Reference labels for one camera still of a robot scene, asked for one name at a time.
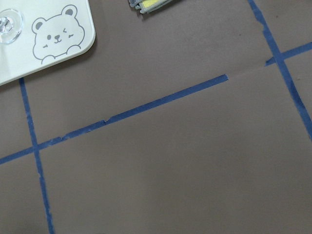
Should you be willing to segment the grey folded cloth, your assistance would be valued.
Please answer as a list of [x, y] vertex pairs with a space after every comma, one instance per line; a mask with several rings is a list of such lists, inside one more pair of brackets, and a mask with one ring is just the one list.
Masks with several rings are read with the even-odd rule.
[[128, 0], [129, 6], [140, 12], [147, 14], [156, 11], [166, 5], [175, 4], [179, 0]]

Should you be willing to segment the cream bear serving tray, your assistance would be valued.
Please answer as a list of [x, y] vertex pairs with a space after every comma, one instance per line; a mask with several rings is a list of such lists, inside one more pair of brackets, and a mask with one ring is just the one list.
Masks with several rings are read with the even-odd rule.
[[21, 34], [0, 45], [1, 84], [79, 56], [95, 41], [87, 0], [2, 0], [0, 9], [22, 16]]

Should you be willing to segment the clear wine glass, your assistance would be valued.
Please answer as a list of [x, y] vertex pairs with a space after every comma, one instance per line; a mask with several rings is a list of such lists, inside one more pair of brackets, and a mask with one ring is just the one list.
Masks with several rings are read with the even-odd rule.
[[21, 12], [8, 8], [0, 12], [0, 43], [11, 44], [21, 34], [23, 16]]

